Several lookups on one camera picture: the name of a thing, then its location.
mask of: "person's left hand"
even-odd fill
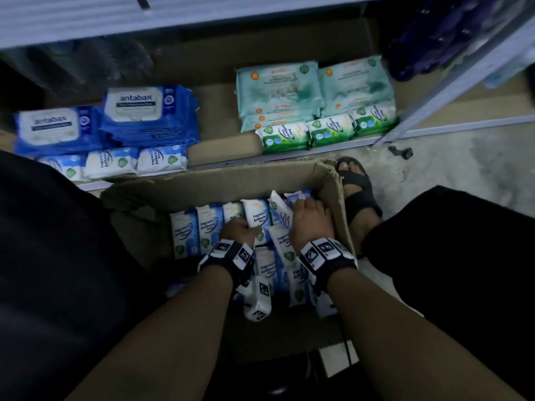
[[[234,218],[227,222],[219,233],[219,239],[230,239],[238,243],[247,243],[251,249],[255,246],[255,236],[262,232],[262,227],[247,227],[247,221]]]

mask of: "open cardboard box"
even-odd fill
[[[171,260],[170,213],[211,202],[267,198],[272,190],[285,193],[315,189],[333,212],[336,238],[353,252],[342,185],[333,164],[299,160],[146,177],[114,184],[102,193],[101,200],[112,210],[112,223],[125,247],[149,270],[165,259],[170,260],[168,267],[189,267],[186,261]],[[271,315],[256,323],[245,319],[241,305],[232,304],[223,336],[238,363],[278,358],[342,341],[336,318],[319,319],[311,304],[289,309],[276,301]]]

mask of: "wristband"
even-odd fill
[[[254,264],[252,249],[247,243],[221,239],[199,262],[197,272],[210,265],[223,266],[230,273],[235,290],[239,285],[249,285]]]
[[[308,270],[308,279],[317,295],[327,292],[327,281],[336,270],[358,269],[357,259],[336,239],[321,238],[307,243],[298,259]]]

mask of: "sandal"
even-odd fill
[[[340,163],[343,162],[346,162],[347,164],[353,162],[364,174],[353,173],[351,170],[338,170]],[[345,199],[347,225],[349,225],[351,221],[353,221],[355,215],[364,208],[373,208],[377,215],[381,217],[383,215],[383,210],[377,205],[373,197],[370,176],[367,175],[360,162],[354,158],[343,157],[336,162],[336,170],[338,174],[343,177],[342,185],[353,184],[362,187],[362,191],[351,194]]]

